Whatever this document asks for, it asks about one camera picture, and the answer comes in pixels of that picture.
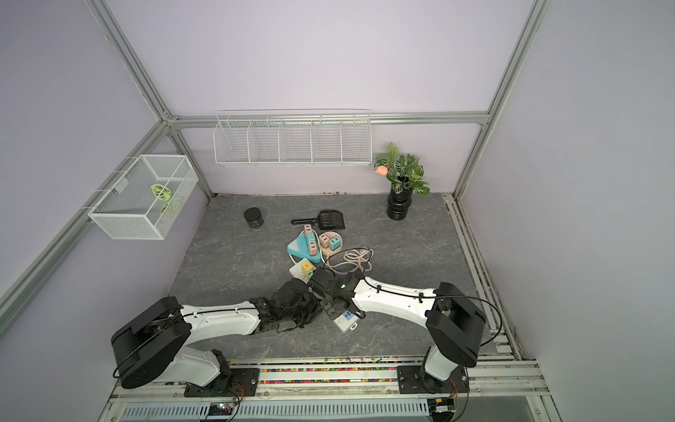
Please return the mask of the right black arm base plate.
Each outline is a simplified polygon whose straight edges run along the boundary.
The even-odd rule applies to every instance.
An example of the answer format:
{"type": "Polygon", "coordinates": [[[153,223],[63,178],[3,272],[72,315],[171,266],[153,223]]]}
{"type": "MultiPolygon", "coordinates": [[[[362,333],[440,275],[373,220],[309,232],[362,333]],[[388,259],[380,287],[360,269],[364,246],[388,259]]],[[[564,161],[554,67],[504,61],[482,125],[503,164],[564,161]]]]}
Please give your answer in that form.
{"type": "Polygon", "coordinates": [[[468,376],[464,367],[453,370],[446,381],[427,374],[421,365],[397,367],[400,394],[457,394],[469,392],[468,376]]]}

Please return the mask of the long white power strip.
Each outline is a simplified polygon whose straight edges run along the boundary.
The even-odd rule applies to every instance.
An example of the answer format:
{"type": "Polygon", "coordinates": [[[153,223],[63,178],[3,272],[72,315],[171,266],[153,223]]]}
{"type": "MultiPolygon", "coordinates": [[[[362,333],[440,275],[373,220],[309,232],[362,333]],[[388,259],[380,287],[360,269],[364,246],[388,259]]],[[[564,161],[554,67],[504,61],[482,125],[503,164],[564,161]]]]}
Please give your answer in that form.
{"type": "MultiPolygon", "coordinates": [[[[289,272],[290,272],[292,277],[294,277],[295,279],[299,279],[301,281],[304,281],[308,285],[309,279],[312,276],[312,274],[311,274],[310,277],[303,274],[302,270],[300,269],[300,262],[295,263],[289,269],[289,272]]],[[[345,312],[342,316],[339,316],[337,319],[330,319],[330,320],[332,320],[332,322],[337,326],[337,328],[339,328],[341,330],[341,332],[348,332],[348,331],[353,331],[358,326],[358,322],[360,322],[361,318],[357,318],[355,315],[351,314],[350,312],[345,312]]]]}

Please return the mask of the teal triangular power socket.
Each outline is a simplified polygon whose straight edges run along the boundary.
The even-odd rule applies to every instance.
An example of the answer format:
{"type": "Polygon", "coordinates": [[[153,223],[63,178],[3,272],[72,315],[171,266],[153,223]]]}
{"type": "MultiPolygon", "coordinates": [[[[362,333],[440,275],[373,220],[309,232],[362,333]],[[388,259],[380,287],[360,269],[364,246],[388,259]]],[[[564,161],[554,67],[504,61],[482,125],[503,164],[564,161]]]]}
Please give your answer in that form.
{"type": "Polygon", "coordinates": [[[318,264],[323,261],[322,253],[319,248],[316,248],[315,255],[310,253],[309,241],[305,232],[302,232],[288,244],[287,254],[293,260],[309,260],[313,264],[318,264]]]}

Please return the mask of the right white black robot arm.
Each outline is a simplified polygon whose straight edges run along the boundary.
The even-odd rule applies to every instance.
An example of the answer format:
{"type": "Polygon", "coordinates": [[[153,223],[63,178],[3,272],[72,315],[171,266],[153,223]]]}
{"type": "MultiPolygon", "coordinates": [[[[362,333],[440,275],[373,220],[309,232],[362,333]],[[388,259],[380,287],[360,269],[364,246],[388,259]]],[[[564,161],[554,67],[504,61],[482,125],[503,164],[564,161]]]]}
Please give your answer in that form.
{"type": "Polygon", "coordinates": [[[326,315],[341,332],[354,330],[369,313],[379,313],[419,325],[433,346],[425,355],[421,376],[446,382],[459,367],[476,367],[487,317],[451,284],[437,288],[406,288],[369,276],[338,275],[316,269],[307,282],[326,315]]]}

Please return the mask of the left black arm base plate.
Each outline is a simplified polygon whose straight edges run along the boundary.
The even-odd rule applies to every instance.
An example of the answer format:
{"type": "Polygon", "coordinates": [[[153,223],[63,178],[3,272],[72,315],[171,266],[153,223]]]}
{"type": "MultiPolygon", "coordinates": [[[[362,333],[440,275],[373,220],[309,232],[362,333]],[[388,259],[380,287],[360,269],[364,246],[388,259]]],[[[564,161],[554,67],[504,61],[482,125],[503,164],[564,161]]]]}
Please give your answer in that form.
{"type": "Polygon", "coordinates": [[[230,369],[224,375],[218,376],[205,387],[188,383],[185,397],[253,397],[256,395],[260,370],[230,369]]]}

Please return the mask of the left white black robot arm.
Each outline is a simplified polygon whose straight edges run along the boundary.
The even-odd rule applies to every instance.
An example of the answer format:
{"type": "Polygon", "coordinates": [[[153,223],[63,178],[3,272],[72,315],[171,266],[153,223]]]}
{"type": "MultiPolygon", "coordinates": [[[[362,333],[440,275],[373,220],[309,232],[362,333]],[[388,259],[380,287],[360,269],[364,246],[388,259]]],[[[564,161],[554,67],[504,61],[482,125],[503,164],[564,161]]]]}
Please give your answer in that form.
{"type": "Polygon", "coordinates": [[[176,382],[220,394],[234,383],[229,362],[217,349],[200,351],[192,344],[301,329],[319,311],[319,300],[297,279],[286,282],[270,298],[229,305],[191,306],[167,296],[112,335],[116,361],[112,375],[128,390],[152,382],[176,382]]]}

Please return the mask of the yellow plug adapter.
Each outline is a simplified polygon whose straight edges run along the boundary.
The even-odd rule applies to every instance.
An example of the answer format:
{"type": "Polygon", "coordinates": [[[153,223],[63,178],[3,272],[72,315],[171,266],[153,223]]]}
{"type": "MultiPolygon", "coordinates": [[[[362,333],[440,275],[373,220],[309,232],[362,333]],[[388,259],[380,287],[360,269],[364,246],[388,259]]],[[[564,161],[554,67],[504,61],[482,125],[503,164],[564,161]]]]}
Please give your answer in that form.
{"type": "Polygon", "coordinates": [[[315,271],[314,265],[309,260],[302,260],[300,262],[300,269],[302,270],[302,273],[308,277],[315,271]]]}

